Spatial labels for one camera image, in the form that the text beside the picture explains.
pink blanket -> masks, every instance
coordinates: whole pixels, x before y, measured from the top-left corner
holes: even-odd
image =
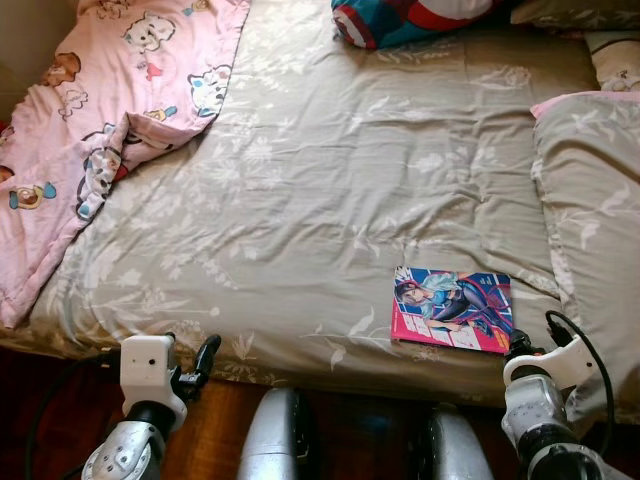
[[[249,0],[81,0],[0,136],[0,319],[15,327],[114,182],[214,120]]]

gray bedsheet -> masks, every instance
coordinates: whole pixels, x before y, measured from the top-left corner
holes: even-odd
[[[365,52],[326,0],[254,0],[222,115],[114,189],[28,326],[68,356],[224,339],[230,380],[499,404],[501,358],[389,341],[397,265],[500,271],[517,326],[558,307],[529,108],[597,87],[581,42],[475,28]]]

pillow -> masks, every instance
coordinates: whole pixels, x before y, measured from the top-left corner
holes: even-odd
[[[469,25],[502,0],[331,0],[344,39],[364,48],[421,40]]]
[[[609,371],[617,419],[640,423],[640,93],[545,103],[534,109],[532,176],[563,308]],[[572,421],[593,419],[604,405],[596,373],[572,392],[567,410]]]
[[[511,12],[511,23],[585,30],[640,28],[638,0],[525,0]]]
[[[602,90],[640,92],[640,31],[587,32]]]

book cover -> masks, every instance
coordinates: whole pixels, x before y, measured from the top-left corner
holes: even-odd
[[[510,279],[397,267],[392,340],[506,353],[513,330]]]

book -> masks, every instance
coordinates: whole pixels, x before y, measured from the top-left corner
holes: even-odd
[[[504,354],[513,328],[507,275],[396,268],[392,340]]]

